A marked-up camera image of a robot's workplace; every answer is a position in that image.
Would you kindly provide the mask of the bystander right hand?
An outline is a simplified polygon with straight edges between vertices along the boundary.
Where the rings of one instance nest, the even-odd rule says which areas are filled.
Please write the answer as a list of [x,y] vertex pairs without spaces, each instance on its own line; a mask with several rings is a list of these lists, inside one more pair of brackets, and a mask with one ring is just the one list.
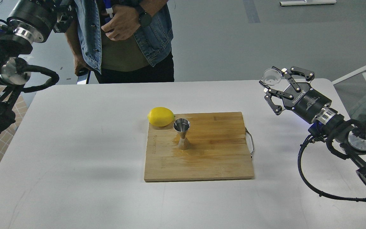
[[92,71],[93,69],[84,61],[82,55],[74,54],[74,73],[76,76],[80,76],[85,71]]

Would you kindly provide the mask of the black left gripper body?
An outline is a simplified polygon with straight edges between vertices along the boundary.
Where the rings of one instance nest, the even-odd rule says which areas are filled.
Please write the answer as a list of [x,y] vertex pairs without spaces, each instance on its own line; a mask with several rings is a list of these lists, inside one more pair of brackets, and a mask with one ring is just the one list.
[[30,28],[35,35],[36,43],[44,43],[48,39],[57,15],[42,0],[19,0],[7,18],[14,28]]

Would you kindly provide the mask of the bystander left hand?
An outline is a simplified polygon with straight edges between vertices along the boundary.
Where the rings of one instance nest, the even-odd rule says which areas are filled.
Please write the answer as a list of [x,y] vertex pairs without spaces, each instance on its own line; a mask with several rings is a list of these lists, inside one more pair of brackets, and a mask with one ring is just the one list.
[[101,30],[112,41],[126,40],[140,27],[138,12],[131,6],[115,4],[112,6],[115,15]]

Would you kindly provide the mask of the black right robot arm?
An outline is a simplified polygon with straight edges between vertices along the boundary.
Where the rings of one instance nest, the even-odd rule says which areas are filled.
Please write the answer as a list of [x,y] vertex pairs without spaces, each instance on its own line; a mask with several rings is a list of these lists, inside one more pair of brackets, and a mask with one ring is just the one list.
[[301,158],[309,143],[324,142],[327,149],[343,160],[351,159],[357,165],[356,171],[366,186],[366,125],[350,119],[331,108],[332,101],[311,87],[314,72],[299,67],[289,70],[271,67],[263,73],[260,84],[264,87],[265,100],[276,115],[283,109],[290,110],[311,124],[309,135],[301,144],[297,158],[299,174],[303,182],[320,197],[335,200],[366,202],[366,198],[347,198],[328,194],[314,187],[305,178],[301,168]]

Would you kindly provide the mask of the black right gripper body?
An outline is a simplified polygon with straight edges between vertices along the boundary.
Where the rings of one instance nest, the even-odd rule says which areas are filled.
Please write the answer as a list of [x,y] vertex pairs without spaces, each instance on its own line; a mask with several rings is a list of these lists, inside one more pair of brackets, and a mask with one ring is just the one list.
[[309,83],[298,83],[300,92],[297,92],[292,86],[285,89],[285,93],[292,95],[292,99],[283,99],[283,104],[287,110],[292,110],[304,121],[312,124],[316,116],[325,105],[330,105],[332,101],[313,89]]

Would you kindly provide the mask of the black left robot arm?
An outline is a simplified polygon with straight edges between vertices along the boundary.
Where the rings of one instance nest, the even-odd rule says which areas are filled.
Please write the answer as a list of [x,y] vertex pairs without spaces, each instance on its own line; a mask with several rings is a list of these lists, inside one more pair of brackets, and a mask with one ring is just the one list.
[[46,67],[28,64],[21,55],[51,32],[66,32],[75,16],[72,0],[19,0],[6,20],[0,19],[0,133],[15,123],[13,107],[21,93],[44,90],[59,81]]

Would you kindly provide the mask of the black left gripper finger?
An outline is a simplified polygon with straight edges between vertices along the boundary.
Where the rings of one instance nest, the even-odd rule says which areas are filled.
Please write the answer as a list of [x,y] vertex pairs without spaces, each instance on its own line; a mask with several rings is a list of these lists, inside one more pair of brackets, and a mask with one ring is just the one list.
[[73,0],[55,0],[54,12],[57,14],[57,22],[53,30],[56,33],[64,33],[68,30],[75,16]]

